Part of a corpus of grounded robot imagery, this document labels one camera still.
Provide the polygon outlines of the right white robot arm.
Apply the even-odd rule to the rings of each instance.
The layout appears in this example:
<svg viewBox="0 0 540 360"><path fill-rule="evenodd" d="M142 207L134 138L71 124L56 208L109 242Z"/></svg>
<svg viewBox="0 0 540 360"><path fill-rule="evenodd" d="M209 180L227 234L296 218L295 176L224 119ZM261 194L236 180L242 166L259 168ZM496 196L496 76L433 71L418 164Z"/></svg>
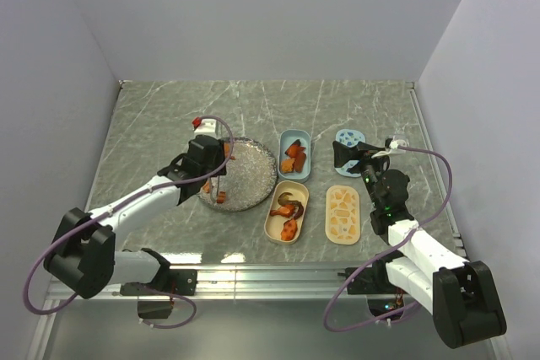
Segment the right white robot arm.
<svg viewBox="0 0 540 360"><path fill-rule="evenodd" d="M361 176L372 202L372 228L389 245L371 259L382 263L371 273L373 285L384 293L395 287L408 293L429 311L449 348L504 335L506 319L489 267L448 250L408 211L410 179L389 166L391 155L411 151L408 143L389 138L376 147L335 141L332 148L335 167L355 163L351 172Z"/></svg>

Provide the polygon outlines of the orange fried cutlet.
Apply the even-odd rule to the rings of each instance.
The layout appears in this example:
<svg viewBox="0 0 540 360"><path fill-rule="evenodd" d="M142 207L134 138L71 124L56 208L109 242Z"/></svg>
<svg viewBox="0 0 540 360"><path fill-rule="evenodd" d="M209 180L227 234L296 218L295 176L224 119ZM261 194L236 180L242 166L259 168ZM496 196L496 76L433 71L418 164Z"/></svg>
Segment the orange fried cutlet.
<svg viewBox="0 0 540 360"><path fill-rule="evenodd" d="M283 174L294 172L295 158L284 159L280 164L280 170Z"/></svg>

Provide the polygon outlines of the spotted orange food piece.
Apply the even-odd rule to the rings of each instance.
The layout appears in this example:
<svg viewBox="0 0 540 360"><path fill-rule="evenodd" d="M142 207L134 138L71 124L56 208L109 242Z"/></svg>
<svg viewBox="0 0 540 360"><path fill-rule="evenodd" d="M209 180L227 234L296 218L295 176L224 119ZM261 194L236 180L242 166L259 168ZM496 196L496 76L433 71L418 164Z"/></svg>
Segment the spotted orange food piece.
<svg viewBox="0 0 540 360"><path fill-rule="evenodd" d="M282 231L280 233L280 239L282 241L292 241L298 232L298 225L295 219L291 218L283 224Z"/></svg>

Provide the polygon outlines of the dark glazed food piece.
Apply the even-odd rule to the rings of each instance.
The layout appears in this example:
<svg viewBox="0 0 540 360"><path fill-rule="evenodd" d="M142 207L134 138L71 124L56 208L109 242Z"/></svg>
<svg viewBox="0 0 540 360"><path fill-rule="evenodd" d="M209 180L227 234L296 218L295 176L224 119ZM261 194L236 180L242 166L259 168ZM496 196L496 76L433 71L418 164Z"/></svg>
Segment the dark glazed food piece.
<svg viewBox="0 0 540 360"><path fill-rule="evenodd" d="M280 206L297 205L298 203L299 202L297 200L292 198L292 194L290 192L283 192L278 197L278 204Z"/></svg>

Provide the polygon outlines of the orange crab claw piece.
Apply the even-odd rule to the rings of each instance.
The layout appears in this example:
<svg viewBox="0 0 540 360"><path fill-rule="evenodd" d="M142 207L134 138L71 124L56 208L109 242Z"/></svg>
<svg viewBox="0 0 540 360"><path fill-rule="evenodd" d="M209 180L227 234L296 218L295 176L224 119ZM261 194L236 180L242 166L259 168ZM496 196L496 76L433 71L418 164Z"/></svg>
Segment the orange crab claw piece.
<svg viewBox="0 0 540 360"><path fill-rule="evenodd" d="M289 148L285 151L285 154L291 158L295 159L296 156L299 153L303 153L305 151L305 147L301 146L299 143L293 143L289 146Z"/></svg>

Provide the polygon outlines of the beige lunch box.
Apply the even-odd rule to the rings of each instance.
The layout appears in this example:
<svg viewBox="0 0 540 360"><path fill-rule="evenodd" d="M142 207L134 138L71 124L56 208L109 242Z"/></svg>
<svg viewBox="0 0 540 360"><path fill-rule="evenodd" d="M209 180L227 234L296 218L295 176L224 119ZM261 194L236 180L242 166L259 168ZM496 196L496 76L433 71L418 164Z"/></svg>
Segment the beige lunch box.
<svg viewBox="0 0 540 360"><path fill-rule="evenodd" d="M270 217L269 213L271 210L278 209L280 205L278 204L278 197L283 192L290 192L292 198L297 200L299 203L294 205L296 207L294 216L291 217L296 220L298 225L298 232L295 235L295 238L292 241L286 242L280 239L280 233L282 231L283 225L286 221L291 218L283 218L280 216ZM291 180L284 180L277 184L273 196L271 198L271 203L268 209L268 214L264 223L264 233L270 241L276 244L291 245L294 244L300 237L303 222L305 219L305 213L307 211L307 205L309 201L310 193L308 189L301 183L294 182Z"/></svg>

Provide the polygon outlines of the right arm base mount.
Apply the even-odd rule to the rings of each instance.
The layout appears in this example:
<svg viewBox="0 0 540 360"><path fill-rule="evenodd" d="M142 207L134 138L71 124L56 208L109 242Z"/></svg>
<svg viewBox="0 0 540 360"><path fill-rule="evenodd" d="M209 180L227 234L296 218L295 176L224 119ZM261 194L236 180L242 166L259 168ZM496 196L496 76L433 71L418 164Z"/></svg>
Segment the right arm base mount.
<svg viewBox="0 0 540 360"><path fill-rule="evenodd" d="M347 295L367 298L368 310L373 316L403 308L404 292L389 282L386 271L386 264L401 257L403 254L395 251L366 267L346 287Z"/></svg>

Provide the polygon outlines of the orange drumstick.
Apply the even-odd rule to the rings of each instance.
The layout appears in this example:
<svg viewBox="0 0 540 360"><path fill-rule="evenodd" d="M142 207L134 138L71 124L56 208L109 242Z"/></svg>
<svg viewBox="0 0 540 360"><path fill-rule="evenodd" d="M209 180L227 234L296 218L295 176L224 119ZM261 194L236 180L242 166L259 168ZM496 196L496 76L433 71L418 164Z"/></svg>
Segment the orange drumstick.
<svg viewBox="0 0 540 360"><path fill-rule="evenodd" d="M283 218L291 218L294 216L295 210L296 210L296 207L294 205L287 204L284 206L280 206L278 209L271 210L269 213L269 216L270 217L280 216Z"/></svg>

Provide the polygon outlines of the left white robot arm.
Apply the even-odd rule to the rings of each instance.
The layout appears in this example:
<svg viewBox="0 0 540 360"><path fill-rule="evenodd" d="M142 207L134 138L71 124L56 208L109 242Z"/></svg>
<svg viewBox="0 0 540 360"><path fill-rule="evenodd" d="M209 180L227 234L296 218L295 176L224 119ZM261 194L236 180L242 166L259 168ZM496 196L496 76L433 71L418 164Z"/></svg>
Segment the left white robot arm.
<svg viewBox="0 0 540 360"><path fill-rule="evenodd" d="M91 212L70 210L43 261L45 270L82 298L117 283L138 283L152 294L169 290L170 262L161 254L118 247L134 230L195 196L208 178L225 175L233 147L233 140L197 135L186 152L129 195Z"/></svg>

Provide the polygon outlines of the blue lunch box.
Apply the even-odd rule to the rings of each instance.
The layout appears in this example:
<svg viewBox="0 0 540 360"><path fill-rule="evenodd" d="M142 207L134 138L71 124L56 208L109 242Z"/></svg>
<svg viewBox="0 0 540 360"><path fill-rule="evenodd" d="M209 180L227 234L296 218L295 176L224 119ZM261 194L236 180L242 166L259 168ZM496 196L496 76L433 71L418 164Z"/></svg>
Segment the blue lunch box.
<svg viewBox="0 0 540 360"><path fill-rule="evenodd" d="M299 139L301 146L305 147L304 153L306 154L306 161L303 170L300 173L293 172L288 174L283 174L280 170L280 164L284 159L289 157L285 154L285 151L289 148L293 142ZM279 150L278 150L278 174L282 180L292 180L300 183L307 181L311 174L311 137L304 130L298 129L288 129L282 132L279 140Z"/></svg>

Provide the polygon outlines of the red-brown meat slab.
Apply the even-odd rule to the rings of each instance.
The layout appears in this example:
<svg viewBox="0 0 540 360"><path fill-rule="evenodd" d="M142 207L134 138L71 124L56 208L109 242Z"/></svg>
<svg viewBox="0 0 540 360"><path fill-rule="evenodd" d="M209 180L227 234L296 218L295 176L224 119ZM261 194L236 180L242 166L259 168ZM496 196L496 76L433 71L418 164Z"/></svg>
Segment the red-brown meat slab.
<svg viewBox="0 0 540 360"><path fill-rule="evenodd" d="M298 152L294 160L294 171L300 173L305 165L306 154L304 152Z"/></svg>

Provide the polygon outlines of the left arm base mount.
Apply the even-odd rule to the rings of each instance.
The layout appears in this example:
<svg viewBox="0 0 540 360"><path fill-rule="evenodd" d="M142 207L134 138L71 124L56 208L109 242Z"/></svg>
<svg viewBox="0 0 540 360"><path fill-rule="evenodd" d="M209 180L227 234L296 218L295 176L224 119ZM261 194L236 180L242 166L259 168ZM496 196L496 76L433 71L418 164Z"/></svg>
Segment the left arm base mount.
<svg viewBox="0 0 540 360"><path fill-rule="evenodd" d="M113 277L120 284L120 295L141 298L143 296L166 297L160 300L139 300L137 312L139 321L160 330L172 330L190 323L197 314L197 306L190 299L197 284L197 271L194 269L173 269L171 263L161 254L142 249L138 252L124 251L116 256ZM172 325L164 320L172 315L175 303L183 301L192 312L188 317Z"/></svg>

